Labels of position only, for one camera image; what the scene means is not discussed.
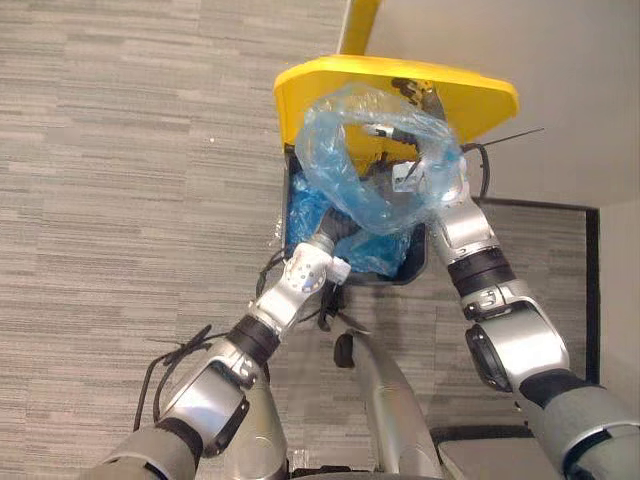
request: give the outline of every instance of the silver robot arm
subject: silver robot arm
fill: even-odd
[[[606,389],[569,370],[562,338],[514,275],[480,208],[462,197],[438,210],[432,235],[473,322],[466,340],[478,374],[513,393],[561,474],[640,478],[640,420]]]
[[[357,228],[329,210],[309,242],[296,247],[278,283],[178,382],[158,423],[131,434],[82,478],[188,480],[201,456],[222,453],[250,408],[243,390],[253,386],[304,303],[327,280],[342,284],[349,275],[350,266],[332,252]]]

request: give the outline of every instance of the gray carpet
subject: gray carpet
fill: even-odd
[[[243,314],[277,244],[271,86],[335,49],[343,7],[0,2],[0,476],[91,466],[130,430],[146,365],[170,347],[157,340]],[[582,373],[583,214],[487,211]],[[477,379],[437,262],[406,287],[352,290],[349,312],[380,335],[430,425],[522,421]],[[272,374],[298,464],[371,465],[353,375],[325,334],[301,326]]]

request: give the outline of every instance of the trash bag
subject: trash bag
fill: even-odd
[[[356,165],[370,159],[351,158],[347,134],[354,128],[369,136],[393,131],[390,138],[415,147],[415,158],[359,172]],[[446,122],[367,85],[318,100],[305,114],[295,151],[310,185],[377,235],[428,221],[434,208],[463,193],[466,164]]]
[[[331,201],[309,185],[302,172],[291,178],[291,196],[287,216],[287,245],[308,240],[316,231]],[[378,236],[360,230],[338,242],[334,255],[347,260],[354,272],[375,272],[395,277],[404,263],[413,229]]]

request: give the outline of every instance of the blue plastic bag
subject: blue plastic bag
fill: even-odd
[[[399,182],[388,170],[361,179],[347,151],[348,125],[384,125],[411,135],[419,158],[412,181]],[[295,150],[309,183],[377,235],[425,222],[435,207],[463,191],[466,165],[447,124],[367,85],[348,85],[316,102],[305,114]]]
[[[287,218],[287,245],[308,240],[316,231],[331,201],[309,185],[302,172],[291,179],[291,197]],[[404,263],[413,229],[377,236],[366,230],[338,242],[334,255],[344,258],[354,272],[375,272],[395,277]]]

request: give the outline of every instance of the white wall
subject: white wall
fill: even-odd
[[[490,195],[602,206],[638,198],[639,31],[638,0],[385,0],[367,54],[509,80],[520,114],[485,139],[546,131],[490,147]]]
[[[602,384],[640,416],[640,200],[600,209]]]

